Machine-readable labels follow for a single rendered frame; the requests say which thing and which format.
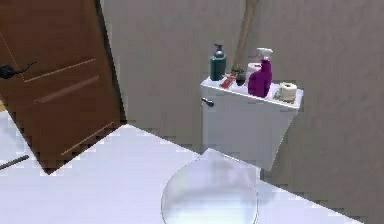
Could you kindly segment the purple spray bottle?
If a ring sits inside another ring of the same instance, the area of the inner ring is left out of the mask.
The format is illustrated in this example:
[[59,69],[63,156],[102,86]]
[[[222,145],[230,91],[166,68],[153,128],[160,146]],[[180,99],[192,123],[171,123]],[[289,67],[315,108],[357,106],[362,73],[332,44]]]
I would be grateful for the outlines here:
[[269,48],[258,48],[261,56],[261,67],[253,72],[248,81],[248,93],[252,96],[265,98],[269,92],[272,82],[271,55],[273,50]]

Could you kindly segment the small potted green plant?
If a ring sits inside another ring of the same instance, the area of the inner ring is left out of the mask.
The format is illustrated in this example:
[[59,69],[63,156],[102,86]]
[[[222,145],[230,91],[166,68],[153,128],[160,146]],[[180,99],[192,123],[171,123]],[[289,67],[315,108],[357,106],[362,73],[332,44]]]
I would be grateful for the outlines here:
[[245,70],[239,65],[233,65],[231,68],[231,73],[235,74],[235,81],[238,86],[242,86],[246,81],[246,73]]

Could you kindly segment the green soap dispenser bottle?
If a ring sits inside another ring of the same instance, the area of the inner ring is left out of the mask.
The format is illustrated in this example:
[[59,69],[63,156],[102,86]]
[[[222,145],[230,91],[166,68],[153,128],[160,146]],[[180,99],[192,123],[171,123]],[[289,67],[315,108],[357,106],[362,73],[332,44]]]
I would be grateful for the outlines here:
[[215,47],[216,51],[210,58],[210,79],[212,81],[220,81],[225,74],[227,57],[222,44],[215,44]]

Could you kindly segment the white toilet paper roll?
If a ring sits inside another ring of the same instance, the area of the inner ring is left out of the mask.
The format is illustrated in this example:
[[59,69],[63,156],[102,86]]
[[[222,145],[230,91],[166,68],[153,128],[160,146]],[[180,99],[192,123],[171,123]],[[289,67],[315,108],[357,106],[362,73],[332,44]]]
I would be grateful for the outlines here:
[[296,96],[297,86],[293,83],[282,82],[279,88],[279,95],[282,100],[293,101]]

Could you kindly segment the red flat box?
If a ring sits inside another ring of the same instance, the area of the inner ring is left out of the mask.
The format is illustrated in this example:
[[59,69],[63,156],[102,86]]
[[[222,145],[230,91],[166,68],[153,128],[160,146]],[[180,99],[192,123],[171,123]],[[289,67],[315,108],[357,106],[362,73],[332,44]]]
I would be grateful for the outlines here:
[[226,79],[220,84],[221,88],[228,89],[236,80],[237,75],[235,73],[227,75]]

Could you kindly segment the brown wooden room door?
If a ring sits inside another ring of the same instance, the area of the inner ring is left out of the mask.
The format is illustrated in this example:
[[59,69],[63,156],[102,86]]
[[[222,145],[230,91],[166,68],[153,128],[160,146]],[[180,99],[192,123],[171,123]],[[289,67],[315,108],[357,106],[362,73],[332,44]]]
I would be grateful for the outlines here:
[[0,101],[51,174],[125,120],[101,0],[0,0]]

